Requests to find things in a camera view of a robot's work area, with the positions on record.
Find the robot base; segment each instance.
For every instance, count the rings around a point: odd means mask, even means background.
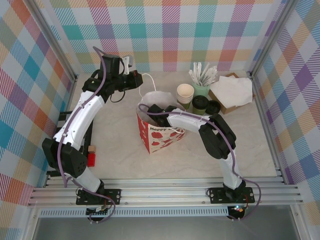
[[[110,205],[111,201],[106,200],[103,197],[95,196],[90,193],[87,193],[86,191],[83,190],[78,190],[77,191],[77,198],[76,198],[76,205]],[[103,194],[106,197],[111,198],[115,205],[120,204],[120,199],[121,199],[121,189],[104,189]]]
[[[255,202],[254,192],[251,187],[244,187],[237,199],[231,200],[226,195],[224,187],[212,187],[207,190],[207,196],[211,204],[253,204]]]

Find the cup lid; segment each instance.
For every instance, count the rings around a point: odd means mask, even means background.
[[[206,114],[213,115],[220,112],[221,106],[220,103],[214,100],[209,101],[209,105],[205,110]]]
[[[199,110],[206,109],[208,107],[209,100],[205,96],[195,96],[194,99],[192,100],[192,105]]]

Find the white napkin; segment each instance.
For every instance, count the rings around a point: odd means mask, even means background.
[[[214,82],[210,89],[227,109],[252,102],[252,82],[246,77],[220,76],[219,81]]]

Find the stack of paper cups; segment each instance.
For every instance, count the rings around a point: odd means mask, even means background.
[[[180,84],[176,89],[177,101],[187,110],[194,97],[195,89],[189,84]]]

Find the paper bag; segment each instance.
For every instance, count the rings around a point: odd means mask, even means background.
[[[146,104],[148,106],[156,104],[162,109],[171,105],[182,110],[184,109],[177,103],[177,100],[171,93],[162,91],[148,92],[142,97],[139,104]],[[157,124],[147,114],[141,112],[138,107],[136,109],[136,115],[140,137],[149,154],[170,146],[185,136],[185,131],[182,128],[157,126]]]

